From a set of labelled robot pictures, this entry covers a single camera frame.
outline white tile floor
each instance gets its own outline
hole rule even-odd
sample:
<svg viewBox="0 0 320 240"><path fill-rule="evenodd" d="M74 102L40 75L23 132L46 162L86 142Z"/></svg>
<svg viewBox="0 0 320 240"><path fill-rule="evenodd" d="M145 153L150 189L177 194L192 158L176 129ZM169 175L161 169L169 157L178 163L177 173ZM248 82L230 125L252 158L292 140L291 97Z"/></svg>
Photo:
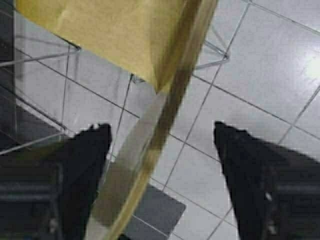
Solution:
<svg viewBox="0 0 320 240"><path fill-rule="evenodd" d="M225 121L320 160L319 11L319 0L219 0L206 39L228 51L230 61L193 73L150 180L186 204L170 240L238 239L216 161L213 121ZM36 31L32 24L27 26L28 31ZM42 40L42 50L50 43L55 46L50 49L56 50L59 41L55 36L43 32L35 36ZM31 56L43 52L31 43L18 44L26 46L22 50ZM198 64L220 59L204 47ZM59 65L61 61L43 63L51 68L43 70L51 71L46 84L37 85L42 72L37 74L38 70L33 71L37 68L30 65L22 78L22 90L34 101L43 102L57 119L63 114L63 124L74 132L94 122L111 123L114 135L119 127L113 148L116 155L155 97L152 87L129 82L129 73L88 52L78 60L70 57L67 66ZM59 90L64 82L65 94ZM29 83L38 87L29 88ZM54 98L58 98L55 103L51 102Z"/></svg>

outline floor tile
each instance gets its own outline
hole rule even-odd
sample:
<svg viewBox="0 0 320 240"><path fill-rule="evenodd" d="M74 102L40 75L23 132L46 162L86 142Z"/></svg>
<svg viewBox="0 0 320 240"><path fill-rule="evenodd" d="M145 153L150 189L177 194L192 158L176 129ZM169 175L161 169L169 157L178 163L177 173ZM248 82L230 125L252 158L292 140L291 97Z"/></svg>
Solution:
<svg viewBox="0 0 320 240"><path fill-rule="evenodd" d="M245 11L246 5L247 3L239 0L219 0L206 40L222 50L226 50ZM207 46L203 46L197 66L221 59L221 56L214 53ZM195 70L193 74L211 83L217 70L217 66L211 66L205 69Z"/></svg>
<svg viewBox="0 0 320 240"><path fill-rule="evenodd" d="M154 87L148 82L130 83L125 109L142 117L143 113L156 97Z"/></svg>
<svg viewBox="0 0 320 240"><path fill-rule="evenodd" d="M306 154L320 162L320 140L297 128L290 130L281 145Z"/></svg>
<svg viewBox="0 0 320 240"><path fill-rule="evenodd" d="M160 190L160 191L162 191L165 188L164 185L162 185L160 182L158 182L158 181L156 181L156 180L154 180L152 178L150 178L149 184L151 186L155 187L156 189Z"/></svg>
<svg viewBox="0 0 320 240"><path fill-rule="evenodd" d="M95 123L108 123L114 142L121 108L91 93L72 81L67 81L63 123L79 132Z"/></svg>
<svg viewBox="0 0 320 240"><path fill-rule="evenodd" d="M240 240L236 227L222 222L209 240Z"/></svg>
<svg viewBox="0 0 320 240"><path fill-rule="evenodd" d="M168 236L185 209L183 203L149 185L134 215Z"/></svg>
<svg viewBox="0 0 320 240"><path fill-rule="evenodd" d="M136 116L132 115L131 113L128 113L126 111L123 112L121 122L120 122L120 127L119 131L116 135L115 139L115 144L112 150L112 154L114 156L118 155L118 152L120 151L122 145L125 143L125 140L127 139L127 136L133 129L133 127L136 125L138 122L139 118Z"/></svg>
<svg viewBox="0 0 320 240"><path fill-rule="evenodd" d="M175 117L171 134L185 141L208 92L209 84L192 77Z"/></svg>
<svg viewBox="0 0 320 240"><path fill-rule="evenodd" d="M69 44L44 28L15 12L15 47L31 57L67 53ZM42 63L66 75L67 56L41 60Z"/></svg>
<svg viewBox="0 0 320 240"><path fill-rule="evenodd" d="M182 146L182 141L179 141L172 136L168 136L161 156L152 174L152 177L159 183L166 184L172 168L178 159Z"/></svg>
<svg viewBox="0 0 320 240"><path fill-rule="evenodd" d="M171 234L168 240L182 240L181 238L177 237L174 234Z"/></svg>
<svg viewBox="0 0 320 240"><path fill-rule="evenodd" d="M293 122L320 84L319 46L317 34L250 6L215 84Z"/></svg>
<svg viewBox="0 0 320 240"><path fill-rule="evenodd" d="M221 164L187 145L167 186L221 218L231 207Z"/></svg>
<svg viewBox="0 0 320 240"><path fill-rule="evenodd" d="M318 0L253 0L253 2L320 32Z"/></svg>
<svg viewBox="0 0 320 240"><path fill-rule="evenodd" d="M237 219L235 216L234 209L232 208L231 211L228 213L228 215L225 218L225 221L232 224L233 226L237 226Z"/></svg>
<svg viewBox="0 0 320 240"><path fill-rule="evenodd" d="M312 100L296 126L320 138L320 94Z"/></svg>
<svg viewBox="0 0 320 240"><path fill-rule="evenodd" d="M140 221L139 219L132 217L127 225L124 234L131 240L166 240L168 237L161 234L154 228Z"/></svg>
<svg viewBox="0 0 320 240"><path fill-rule="evenodd" d="M216 159L218 153L213 142L215 121L246 129L255 137L274 143L289 128L289 124L213 87L187 142Z"/></svg>
<svg viewBox="0 0 320 240"><path fill-rule="evenodd" d="M64 76L36 61L15 66L16 94L58 121L62 119L65 81Z"/></svg>
<svg viewBox="0 0 320 240"><path fill-rule="evenodd" d="M169 188L165 188L164 192L186 205L180 221L173 230L174 234L183 240L207 240L220 219Z"/></svg>
<svg viewBox="0 0 320 240"><path fill-rule="evenodd" d="M68 77L123 106L130 74L89 51L69 57Z"/></svg>

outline tile grout line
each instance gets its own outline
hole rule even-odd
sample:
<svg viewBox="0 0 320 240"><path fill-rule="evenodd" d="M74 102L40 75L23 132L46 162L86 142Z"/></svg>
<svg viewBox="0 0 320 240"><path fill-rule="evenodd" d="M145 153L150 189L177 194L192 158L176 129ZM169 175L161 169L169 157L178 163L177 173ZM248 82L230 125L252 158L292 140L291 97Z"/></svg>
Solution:
<svg viewBox="0 0 320 240"><path fill-rule="evenodd" d="M231 38L231 40L230 40L230 43L229 43L229 45L228 45L228 48L227 48L226 52L229 51L229 49L230 49L230 47L231 47L231 45L232 45L232 43L233 43L233 41L234 41L234 39L235 39L235 36L237 35L237 33L238 33L238 31L239 31L239 28L240 28L240 26L241 26L241 24L242 24L242 22L243 22L243 20L244 20L244 18L245 18L245 16L246 16L247 12L248 12L249 6L250 6L250 5L247 3L247 5L246 5L246 7L245 7L245 10L244 10L244 12L243 12L243 14L242 14L242 16L241 16L241 19L240 19L240 21L239 21L239 23L238 23L238 26L236 27L236 29L235 29L235 31L234 31L234 34L233 34L233 36L232 36L232 38ZM174 172L174 170L175 170L175 168L176 168L176 165L177 165L177 163L178 163L178 161L179 161L179 158L180 158L180 156L181 156L181 154L182 154L182 152L183 152L183 150L184 150L184 148L185 148L186 142L188 141L188 138L189 138L189 136L190 136L190 134L191 134L191 132L192 132L195 124L196 124L196 121L197 121L197 119L198 119L198 117L199 117L199 115L200 115L200 112L201 112L201 110L202 110L202 108L203 108L203 106L204 106L204 104L205 104L205 102L206 102L206 100L207 100L207 97L209 96L209 93L210 93L210 91L211 91L211 89L212 89L212 87L213 87L213 85L214 85L215 78L217 77L220 69L221 69L221 65L219 65L218 70L216 71L216 73L215 73L215 75L214 75L214 78L213 78L213 80L212 80L212 83L210 84L210 87L209 87L209 89L207 90L207 92L206 92L206 94L205 94L205 96L204 96L204 98L203 98L203 101L202 101L202 103L201 103L201 106L200 106L199 110L197 111L197 115L196 115L196 117L195 117L195 119L194 119L194 121L193 121L193 123L192 123L192 125L191 125L190 130L188 131L188 134L187 134L187 136L186 136L186 138L185 138L185 141L184 141L184 143L183 143L183 145L182 145L182 148L181 148L181 150L179 151L179 154L178 154L178 156L177 156L177 158L176 158L176 160L175 160L175 162L174 162L174 165L173 165L173 167L172 167L172 169L171 169L171 171L170 171L169 177L167 178L164 187L167 187L167 185L168 185L168 183L169 183L169 180L170 180L170 178L171 178L171 176L172 176L172 174L173 174L173 172Z"/></svg>
<svg viewBox="0 0 320 240"><path fill-rule="evenodd" d="M259 8L259 9L261 9L261 10L263 10L263 11L269 13L269 14L272 14L272 15L278 17L278 18L286 20L286 21L288 21L288 22L290 22L290 23L292 23L292 24L294 24L294 25L296 25L296 26L298 26L300 28L303 28L303 29L305 29L305 30L307 30L309 32L312 32L312 33L320 36L320 32L319 31L314 30L311 27L308 27L306 25L303 25L302 23L299 23L299 22L297 22L295 20L292 20L292 19L290 19L290 18L288 18L288 17L286 17L284 15L281 15L281 14L279 14L279 13L273 11L273 10L270 10L270 9L268 9L268 8L262 6L262 5L259 5L259 4L255 3L253 1L250 1L250 0L242 0L242 1L244 1L245 3L248 3L249 5L255 6L255 7Z"/></svg>
<svg viewBox="0 0 320 240"><path fill-rule="evenodd" d="M184 240L182 237L178 236L176 233L172 232L171 235L174 235L175 237L177 237L180 240Z"/></svg>
<svg viewBox="0 0 320 240"><path fill-rule="evenodd" d="M291 122L289 122L289 121L287 121L287 120L285 120L285 119L282 119L281 117L279 117L279 116L277 116L277 115L274 115L273 113L271 113L271 112L269 112L269 111L266 111L266 110L264 110L263 108L261 108L261 107L259 107L259 106L257 106L257 105L254 105L253 103L245 100L244 98L241 98L241 97L233 94L232 92L229 92L229 91L223 89L223 88L220 87L220 86L217 86L217 85L213 84L213 87L216 88L216 89L218 89L218 90L220 90L220 91L223 91L223 92L226 93L227 95L230 95L231 97L234 97L234 98L240 100L241 102L243 102L243 103L245 103L245 104L247 104L247 105L250 105L251 107L253 107L253 108L255 108L255 109L259 110L259 111L264 112L264 113L267 114L267 115L270 115L270 116L272 116L272 117L274 117L274 118L276 118L276 119L278 119L278 120L280 120L280 121L282 121L282 122L284 122L284 123L286 123L286 124L289 124L289 125L291 124Z"/></svg>
<svg viewBox="0 0 320 240"><path fill-rule="evenodd" d="M197 75L192 75L192 76L197 78L197 79L199 79L200 81L202 81L202 82L204 82L206 84L211 85L210 82L208 82L207 80L202 79L201 77L199 77ZM256 108L256 109L258 109L258 110L260 110L262 112L264 112L265 114L271 115L272 117L274 117L274 118L276 118L276 119L278 119L280 121L283 121L283 122L285 122L285 123L287 123L289 125L291 124L289 121L287 121L285 119L282 119L281 117L279 117L279 116L277 116L277 115L275 115L275 114L273 114L273 113L271 113L271 112L269 112L269 111L267 111L267 110L265 110L265 109L263 109L263 108L261 108L261 107L259 107L257 105L254 105L253 103L251 103L251 102L249 102L249 101L247 101L247 100L245 100L245 99L233 94L232 92L230 92L230 91L228 91L228 90L226 90L226 89L224 89L224 88L222 88L220 86L217 86L217 85L213 84L213 87L218 89L218 90L223 91L224 93L226 93L226 94L228 94L228 95L230 95L230 96L232 96L232 97L234 97L234 98L236 98L238 100L240 100L241 102L244 102L245 104L248 104L248 105L250 105L250 106L252 106L252 107L254 107L254 108Z"/></svg>
<svg viewBox="0 0 320 240"><path fill-rule="evenodd" d="M221 221L218 223L218 225L213 229L212 233L208 236L206 240L210 240L210 238L215 234L215 232L218 230L218 228L221 226L223 222L225 222L225 219L227 218L228 214L232 210L232 207L226 212L224 217L221 219Z"/></svg>
<svg viewBox="0 0 320 240"><path fill-rule="evenodd" d="M317 89L314 91L314 93L312 94L312 96L310 97L310 99L306 102L306 104L304 105L303 109L300 111L300 113L298 114L298 116L295 118L295 120L293 121L293 123L290 125L290 127L288 128L288 130L285 132L285 134L282 136L282 138L279 140L278 144L281 144L284 139L288 136L289 132L291 131L292 128L296 128L296 123L298 122L298 120L300 119L300 117L304 114L304 112L307 110L307 108L309 107L309 105L312 103L312 101L316 98L316 96L318 95L318 93L320 92L320 85L317 87Z"/></svg>
<svg viewBox="0 0 320 240"><path fill-rule="evenodd" d="M206 209L205 207L203 207L203 206L201 206L200 204L198 204L198 203L194 202L193 200L189 199L188 197L186 197L186 196L182 195L181 193L177 192L176 190L172 189L171 187L166 186L163 190L165 190L165 189L169 189L170 191L172 191L172 192L174 192L174 193L178 194L179 196L181 196L181 197L183 197L184 199L188 200L190 203L192 203L192 204L196 205L197 207L201 208L202 210L205 210L206 212L208 212L209 214L211 214L211 215L215 216L216 218L218 218L218 219L220 219L220 220L222 220L222 219L223 219L223 217L220 217L220 216L216 215L215 213L213 213L213 212L209 211L209 210L208 210L208 209Z"/></svg>
<svg viewBox="0 0 320 240"><path fill-rule="evenodd" d="M151 224L147 223L146 221L142 220L140 217L136 216L136 215L132 215L135 219L139 220L140 222L144 223L145 225L147 225L148 227L156 230L158 233L160 233L161 235L165 236L165 237L169 237L167 234L165 234L164 232L160 231L159 229L155 228L154 226L152 226Z"/></svg>

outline yellow paper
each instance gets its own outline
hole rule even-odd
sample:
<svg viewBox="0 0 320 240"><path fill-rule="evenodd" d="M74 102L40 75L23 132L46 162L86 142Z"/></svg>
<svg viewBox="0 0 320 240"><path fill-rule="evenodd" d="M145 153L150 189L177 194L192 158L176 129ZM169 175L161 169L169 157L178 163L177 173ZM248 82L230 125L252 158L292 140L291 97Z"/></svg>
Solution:
<svg viewBox="0 0 320 240"><path fill-rule="evenodd" d="M17 10L50 32L168 90L171 49L186 0L16 0Z"/></svg>

